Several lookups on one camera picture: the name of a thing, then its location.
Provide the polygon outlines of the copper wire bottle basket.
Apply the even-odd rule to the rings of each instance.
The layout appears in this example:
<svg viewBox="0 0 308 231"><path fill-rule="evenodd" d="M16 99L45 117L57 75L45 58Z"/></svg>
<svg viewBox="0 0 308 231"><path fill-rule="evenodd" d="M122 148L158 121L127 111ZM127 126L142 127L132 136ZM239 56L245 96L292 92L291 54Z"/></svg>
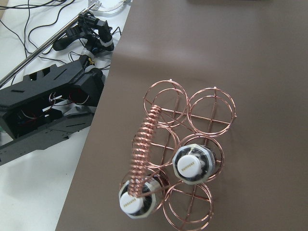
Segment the copper wire bottle basket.
<svg viewBox="0 0 308 231"><path fill-rule="evenodd" d="M188 95L169 79L143 98L145 118L132 140L130 171L120 183L121 210L131 219L158 210L179 231L201 231L214 214L207 183L224 166L217 137L236 118L232 97L216 87Z"/></svg>

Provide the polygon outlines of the tea bottle rear left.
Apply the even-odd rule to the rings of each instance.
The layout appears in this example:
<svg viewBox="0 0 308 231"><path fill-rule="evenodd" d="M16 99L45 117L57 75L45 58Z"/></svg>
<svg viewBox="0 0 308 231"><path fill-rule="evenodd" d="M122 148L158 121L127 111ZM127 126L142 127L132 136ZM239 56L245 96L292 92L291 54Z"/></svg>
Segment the tea bottle rear left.
<svg viewBox="0 0 308 231"><path fill-rule="evenodd" d="M180 147L172 165L177 178L189 185L206 182L216 168L216 157L213 151L204 145L189 144Z"/></svg>

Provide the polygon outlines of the tea bottle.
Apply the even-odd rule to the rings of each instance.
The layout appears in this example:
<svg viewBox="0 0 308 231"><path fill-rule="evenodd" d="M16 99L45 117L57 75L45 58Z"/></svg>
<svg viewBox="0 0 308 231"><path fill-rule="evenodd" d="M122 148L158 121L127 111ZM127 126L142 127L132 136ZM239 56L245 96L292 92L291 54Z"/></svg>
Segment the tea bottle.
<svg viewBox="0 0 308 231"><path fill-rule="evenodd" d="M144 184L143 193L151 193L143 197L131 196L128 193L129 181L121 187L118 197L121 210L130 218L146 218L160 207L163 199L162 183L157 176Z"/></svg>
<svg viewBox="0 0 308 231"><path fill-rule="evenodd" d="M172 165L177 178L189 185L206 182L216 168L216 157L213 151L204 145L189 144L180 147Z"/></svg>

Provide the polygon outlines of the tea bottle front middle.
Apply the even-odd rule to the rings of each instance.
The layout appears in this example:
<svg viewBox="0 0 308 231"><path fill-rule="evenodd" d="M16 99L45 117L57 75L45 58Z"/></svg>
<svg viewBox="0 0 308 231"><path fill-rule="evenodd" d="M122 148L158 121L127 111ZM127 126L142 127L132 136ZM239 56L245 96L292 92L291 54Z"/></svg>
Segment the tea bottle front middle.
<svg viewBox="0 0 308 231"><path fill-rule="evenodd" d="M129 181L121 187L118 197L121 210L130 218L146 218L160 207L163 199L162 183L157 176L144 184L143 193L151 193L143 197L131 196L128 193Z"/></svg>

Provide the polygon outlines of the black electronics box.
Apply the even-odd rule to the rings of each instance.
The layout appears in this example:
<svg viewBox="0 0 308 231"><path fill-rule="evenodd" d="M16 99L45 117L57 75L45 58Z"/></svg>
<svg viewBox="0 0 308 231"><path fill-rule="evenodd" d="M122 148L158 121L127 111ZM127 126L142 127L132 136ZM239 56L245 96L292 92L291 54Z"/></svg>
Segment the black electronics box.
<svg viewBox="0 0 308 231"><path fill-rule="evenodd" d="M0 147L6 164L45 150L91 125L104 88L98 68L81 60L44 68L0 91L0 126L11 141Z"/></svg>

